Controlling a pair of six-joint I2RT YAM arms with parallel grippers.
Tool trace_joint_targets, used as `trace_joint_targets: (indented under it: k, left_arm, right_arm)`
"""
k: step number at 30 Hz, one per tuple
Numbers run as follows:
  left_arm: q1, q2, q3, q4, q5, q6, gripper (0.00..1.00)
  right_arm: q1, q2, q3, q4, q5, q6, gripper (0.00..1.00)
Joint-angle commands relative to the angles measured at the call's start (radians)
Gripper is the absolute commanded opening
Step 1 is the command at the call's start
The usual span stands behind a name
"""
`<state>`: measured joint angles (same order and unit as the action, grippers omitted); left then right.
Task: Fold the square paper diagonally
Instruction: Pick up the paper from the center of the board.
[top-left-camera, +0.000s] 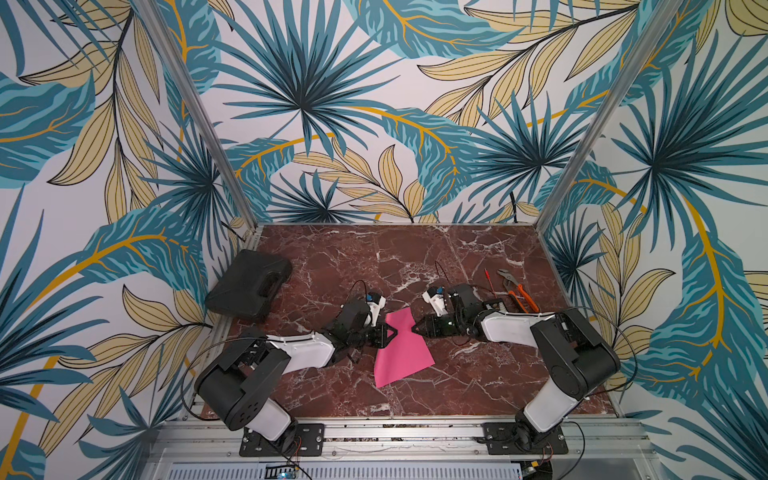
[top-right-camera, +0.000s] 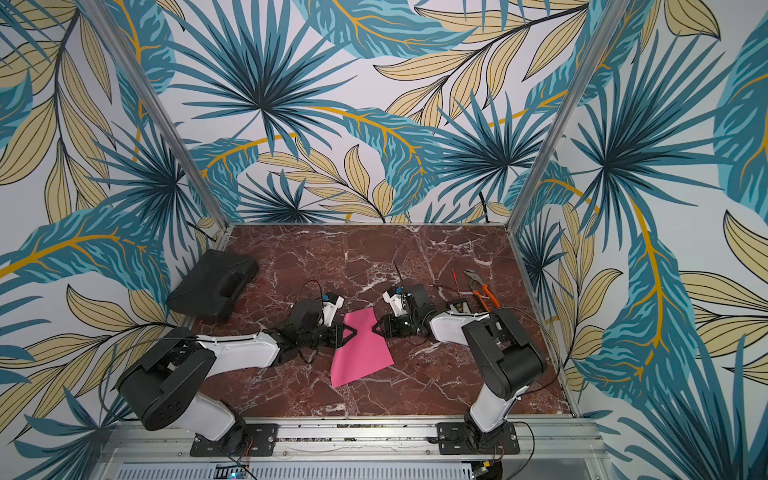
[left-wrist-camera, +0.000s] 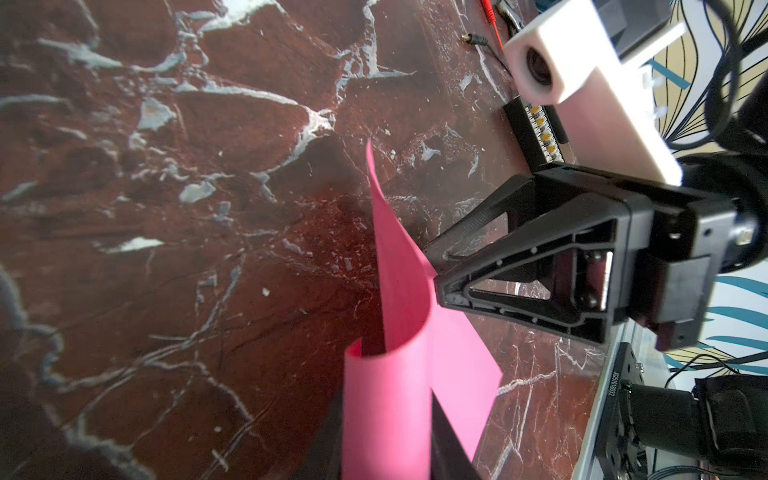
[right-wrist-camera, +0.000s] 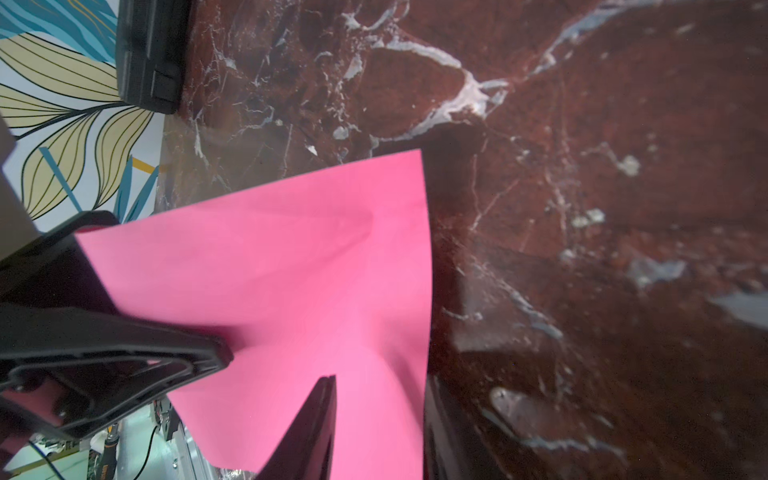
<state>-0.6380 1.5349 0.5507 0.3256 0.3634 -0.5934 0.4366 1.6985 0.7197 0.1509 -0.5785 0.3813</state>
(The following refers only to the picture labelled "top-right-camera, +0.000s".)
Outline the pink square paper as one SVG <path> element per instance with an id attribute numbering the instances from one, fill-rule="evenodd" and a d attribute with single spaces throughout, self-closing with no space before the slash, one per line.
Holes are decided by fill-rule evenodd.
<path id="1" fill-rule="evenodd" d="M 353 311 L 343 323 L 358 330 L 353 340 L 337 348 L 331 365 L 331 385 L 339 388 L 394 364 L 385 339 L 372 332 L 377 319 L 372 307 Z"/>

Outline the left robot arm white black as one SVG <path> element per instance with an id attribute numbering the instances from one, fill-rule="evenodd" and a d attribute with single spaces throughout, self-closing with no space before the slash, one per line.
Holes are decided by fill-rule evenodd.
<path id="1" fill-rule="evenodd" d="M 285 321 L 255 334 L 212 337 L 178 327 L 127 368 L 116 389 L 146 430 L 181 428 L 222 454 L 243 453 L 250 444 L 245 420 L 225 402 L 202 394 L 205 380 L 275 367 L 304 348 L 344 347 L 358 330 L 334 320 L 342 305 L 336 294 L 300 300 Z"/>

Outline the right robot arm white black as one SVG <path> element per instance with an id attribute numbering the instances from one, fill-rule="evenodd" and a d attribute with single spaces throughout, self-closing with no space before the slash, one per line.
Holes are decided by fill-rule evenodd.
<path id="1" fill-rule="evenodd" d="M 392 312 L 372 331 L 383 338 L 419 336 L 469 348 L 483 380 L 480 393 L 460 422 L 436 425 L 443 455 L 489 453 L 494 448 L 520 451 L 507 414 L 547 370 L 532 337 L 508 308 L 475 313 L 462 299 L 439 309 L 423 285 L 391 287 L 383 300 Z"/>

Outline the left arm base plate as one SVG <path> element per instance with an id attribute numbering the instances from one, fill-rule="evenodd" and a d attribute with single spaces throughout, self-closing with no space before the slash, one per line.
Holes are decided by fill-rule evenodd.
<path id="1" fill-rule="evenodd" d="M 220 440 L 195 435 L 191 457 L 271 457 L 277 440 L 276 423 L 236 424 Z"/>

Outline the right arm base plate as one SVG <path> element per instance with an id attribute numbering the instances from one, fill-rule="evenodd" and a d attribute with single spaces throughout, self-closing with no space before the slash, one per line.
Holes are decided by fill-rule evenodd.
<path id="1" fill-rule="evenodd" d="M 441 455 L 516 455 L 520 445 L 511 422 L 483 432 L 471 422 L 441 422 L 436 425 Z"/>

